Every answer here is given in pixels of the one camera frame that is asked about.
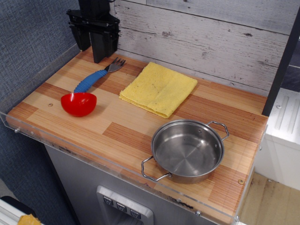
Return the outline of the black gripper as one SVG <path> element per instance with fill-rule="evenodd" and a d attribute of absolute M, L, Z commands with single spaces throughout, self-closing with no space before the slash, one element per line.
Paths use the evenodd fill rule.
<path fill-rule="evenodd" d="M 90 34 L 104 34 L 105 56 L 118 49 L 119 19 L 110 14 L 113 0 L 80 0 L 79 9 L 67 10 L 69 26 L 81 51 L 90 46 Z"/>

